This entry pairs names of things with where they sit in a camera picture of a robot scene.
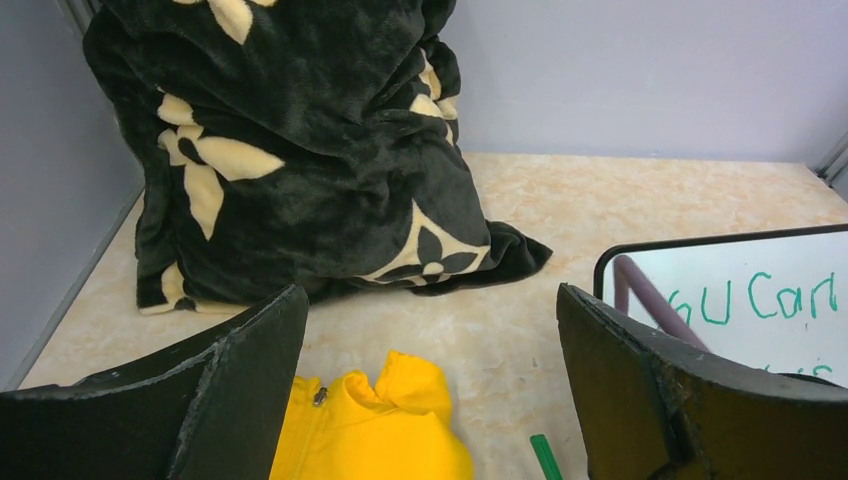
marble countertop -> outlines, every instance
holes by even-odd
[[[554,313],[557,287],[591,292],[592,270],[622,243],[848,222],[848,204],[803,165],[469,154],[487,217],[554,250],[524,282],[423,298],[368,293],[310,312],[298,374],[325,382],[353,369],[375,378],[389,349],[441,366],[454,429],[477,478],[541,478],[529,437],[544,433],[563,476],[586,478]],[[23,387],[68,385],[227,317],[134,305],[136,207]]]

light purple wall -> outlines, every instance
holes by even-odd
[[[841,0],[458,0],[467,151],[795,161],[848,131]]]
[[[140,182],[59,7],[4,2],[0,390],[49,334],[51,319]]]

green marker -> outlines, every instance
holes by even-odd
[[[542,466],[545,479],[562,480],[562,474],[556,465],[556,459],[554,458],[554,453],[551,451],[551,446],[548,445],[548,439],[544,435],[533,435],[530,437],[530,443],[533,445],[536,458],[539,459],[539,464]]]

yellow jacket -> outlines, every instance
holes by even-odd
[[[371,388],[359,371],[322,388],[296,377],[271,480],[466,480],[444,373],[395,351]]]

black and cream blanket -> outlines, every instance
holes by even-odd
[[[435,295],[551,252],[487,221],[457,147],[455,0],[103,0],[85,37],[145,175],[145,313]]]

